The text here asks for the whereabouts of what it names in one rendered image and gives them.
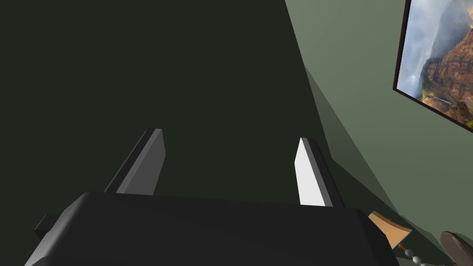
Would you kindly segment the framed landscape picture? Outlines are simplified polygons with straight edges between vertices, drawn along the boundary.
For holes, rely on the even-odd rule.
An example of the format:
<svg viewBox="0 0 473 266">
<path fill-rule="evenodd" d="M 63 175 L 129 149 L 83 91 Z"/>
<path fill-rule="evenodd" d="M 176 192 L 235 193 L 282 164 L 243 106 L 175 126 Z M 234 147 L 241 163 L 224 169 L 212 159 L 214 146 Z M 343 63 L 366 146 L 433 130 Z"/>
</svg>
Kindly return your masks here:
<svg viewBox="0 0 473 266">
<path fill-rule="evenodd" d="M 473 0 L 404 0 L 393 90 L 473 133 Z"/>
</svg>

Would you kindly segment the dark grey rounded object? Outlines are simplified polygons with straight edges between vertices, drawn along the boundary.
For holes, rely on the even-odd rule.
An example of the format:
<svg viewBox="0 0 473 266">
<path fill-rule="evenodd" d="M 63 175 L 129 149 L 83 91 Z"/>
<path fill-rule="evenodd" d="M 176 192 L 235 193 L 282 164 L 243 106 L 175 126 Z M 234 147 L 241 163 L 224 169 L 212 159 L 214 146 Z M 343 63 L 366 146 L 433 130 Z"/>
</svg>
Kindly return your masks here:
<svg viewBox="0 0 473 266">
<path fill-rule="evenodd" d="M 473 247 L 458 235 L 443 231 L 440 235 L 440 243 L 455 266 L 473 266 Z"/>
</svg>

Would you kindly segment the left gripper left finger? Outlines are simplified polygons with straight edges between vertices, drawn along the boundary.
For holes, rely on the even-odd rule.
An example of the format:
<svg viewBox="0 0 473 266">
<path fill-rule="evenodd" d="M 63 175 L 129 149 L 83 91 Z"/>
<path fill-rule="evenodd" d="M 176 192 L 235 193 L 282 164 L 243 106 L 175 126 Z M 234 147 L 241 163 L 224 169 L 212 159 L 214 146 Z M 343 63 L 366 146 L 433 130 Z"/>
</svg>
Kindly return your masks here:
<svg viewBox="0 0 473 266">
<path fill-rule="evenodd" d="M 162 129 L 147 129 L 106 187 L 105 192 L 153 195 L 165 156 Z"/>
</svg>

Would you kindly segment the table lamp with tan shade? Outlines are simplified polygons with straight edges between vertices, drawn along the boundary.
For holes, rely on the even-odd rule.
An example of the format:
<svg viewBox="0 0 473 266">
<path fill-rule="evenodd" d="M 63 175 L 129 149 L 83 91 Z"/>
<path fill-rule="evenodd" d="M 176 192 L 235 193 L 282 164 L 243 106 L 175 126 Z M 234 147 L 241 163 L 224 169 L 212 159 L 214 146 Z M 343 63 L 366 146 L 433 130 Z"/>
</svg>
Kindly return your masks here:
<svg viewBox="0 0 473 266">
<path fill-rule="evenodd" d="M 414 252 L 403 245 L 403 241 L 412 233 L 412 229 L 403 227 L 380 213 L 373 211 L 368 218 L 385 234 L 391 248 L 401 248 L 407 257 L 410 257 L 414 264 L 419 266 L 431 266 L 416 256 Z"/>
</svg>

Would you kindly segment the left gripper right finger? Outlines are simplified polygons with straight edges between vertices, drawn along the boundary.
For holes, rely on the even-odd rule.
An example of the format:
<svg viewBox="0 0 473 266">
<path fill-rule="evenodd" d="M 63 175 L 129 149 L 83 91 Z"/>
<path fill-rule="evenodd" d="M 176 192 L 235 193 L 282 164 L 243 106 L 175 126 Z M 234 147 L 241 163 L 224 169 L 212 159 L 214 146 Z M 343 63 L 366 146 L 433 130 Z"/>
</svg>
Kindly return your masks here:
<svg viewBox="0 0 473 266">
<path fill-rule="evenodd" d="M 345 207 L 315 139 L 300 138 L 294 168 L 301 205 Z"/>
</svg>

